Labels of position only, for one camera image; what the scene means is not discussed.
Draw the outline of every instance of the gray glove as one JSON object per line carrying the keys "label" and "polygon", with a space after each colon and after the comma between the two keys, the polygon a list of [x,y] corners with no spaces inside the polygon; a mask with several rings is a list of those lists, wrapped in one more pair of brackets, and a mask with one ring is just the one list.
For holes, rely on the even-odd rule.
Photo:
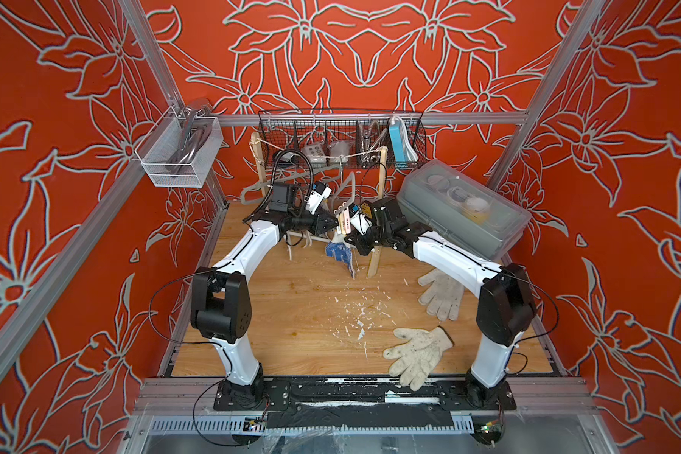
{"label": "gray glove", "polygon": [[389,375],[401,376],[399,379],[401,386],[408,385],[412,391],[418,391],[442,359],[442,353],[451,348],[454,343],[440,327],[431,331],[396,328],[393,334],[408,342],[383,350],[384,358],[398,358],[394,364],[390,365]]}
{"label": "gray glove", "polygon": [[419,303],[426,307],[426,313],[436,315],[440,321],[446,318],[456,320],[459,317],[459,305],[464,295],[464,286],[453,277],[449,277],[442,270],[434,268],[424,276],[419,277],[420,286],[432,283],[419,296]]}

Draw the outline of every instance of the black wire basket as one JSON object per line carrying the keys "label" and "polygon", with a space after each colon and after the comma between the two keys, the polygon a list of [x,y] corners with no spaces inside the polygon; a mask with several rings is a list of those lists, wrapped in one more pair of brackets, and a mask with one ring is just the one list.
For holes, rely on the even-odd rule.
{"label": "black wire basket", "polygon": [[[392,115],[401,117],[406,125],[407,137],[416,151],[417,160],[396,161],[388,134]],[[344,168],[370,168],[379,161],[378,152],[362,152],[386,146],[387,168],[419,168],[428,162],[422,115],[420,112],[393,110],[263,110],[259,113],[259,131],[264,141],[265,163],[268,167],[274,165],[282,150],[304,149],[314,168],[338,163],[342,163]],[[302,158],[297,155],[286,154],[278,166],[295,166],[300,161]]]}

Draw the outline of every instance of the white wire basket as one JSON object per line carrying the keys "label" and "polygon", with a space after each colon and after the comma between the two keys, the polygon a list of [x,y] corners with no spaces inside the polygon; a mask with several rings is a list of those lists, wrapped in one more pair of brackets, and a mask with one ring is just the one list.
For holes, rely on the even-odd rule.
{"label": "white wire basket", "polygon": [[182,135],[177,118],[171,119],[169,127],[163,130],[145,156],[139,156],[141,165],[154,186],[160,187],[202,187],[214,159],[222,146],[222,129],[217,118],[197,118],[194,124],[211,122],[211,132],[204,145],[187,163],[174,163]]}

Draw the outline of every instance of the wooden tabletop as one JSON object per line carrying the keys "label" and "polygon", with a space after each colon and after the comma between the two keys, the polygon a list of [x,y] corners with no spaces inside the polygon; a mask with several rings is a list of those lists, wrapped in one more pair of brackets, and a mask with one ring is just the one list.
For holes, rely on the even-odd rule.
{"label": "wooden tabletop", "polygon": [[[254,205],[231,204],[211,264],[221,260],[247,231],[241,219]],[[298,237],[291,237],[291,243]],[[435,373],[465,373],[476,356],[481,333],[475,317],[477,298],[466,291],[457,320],[439,322],[418,303],[425,287],[416,280],[433,267],[392,249],[383,249],[378,274],[366,278],[368,257],[354,250],[356,278],[345,264],[325,255],[326,243],[314,241],[292,248],[281,241],[270,250],[248,283],[253,318],[249,337],[266,375],[369,374],[388,372],[382,357],[403,343],[394,328],[442,326],[454,341]],[[530,328],[527,336],[534,335]],[[204,340],[187,329],[185,341]],[[550,372],[536,339],[517,349],[529,358],[525,372]],[[512,355],[509,368],[519,370],[524,358]],[[182,345],[173,376],[223,376],[224,368],[210,345]]]}

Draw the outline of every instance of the mounting plate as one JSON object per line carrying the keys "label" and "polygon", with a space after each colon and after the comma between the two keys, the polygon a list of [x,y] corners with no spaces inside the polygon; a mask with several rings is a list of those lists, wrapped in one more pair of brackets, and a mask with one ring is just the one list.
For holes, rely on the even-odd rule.
{"label": "mounting plate", "polygon": [[[467,387],[464,381],[437,381],[436,386],[438,386],[439,390],[438,400],[444,410],[499,410],[497,403],[487,405],[484,408],[472,407],[467,402]],[[498,399],[504,411],[517,410],[515,397],[512,395],[509,383],[505,382],[504,386],[499,390]]]}
{"label": "mounting plate", "polygon": [[[289,381],[282,380],[265,380],[265,394],[270,398],[270,406],[268,411],[285,411],[288,409],[289,389],[291,384]],[[214,399],[215,411],[264,411],[267,400],[263,399],[252,408],[246,408],[232,402],[229,393],[229,383],[224,382],[221,388],[217,389],[217,394]]]}

